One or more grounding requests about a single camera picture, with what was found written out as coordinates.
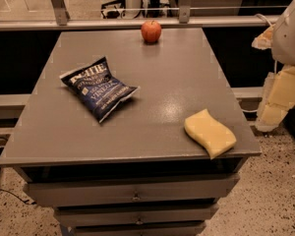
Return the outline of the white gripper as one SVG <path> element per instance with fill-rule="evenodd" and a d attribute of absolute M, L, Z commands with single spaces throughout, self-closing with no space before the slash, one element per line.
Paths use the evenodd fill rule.
<path fill-rule="evenodd" d="M 256 128 L 271 132 L 295 107 L 295 0 L 278 18 L 274 28 L 270 26 L 254 38 L 252 46 L 271 49 L 273 59 L 285 64 L 277 74 L 269 73 L 265 78 L 257 111 Z"/>

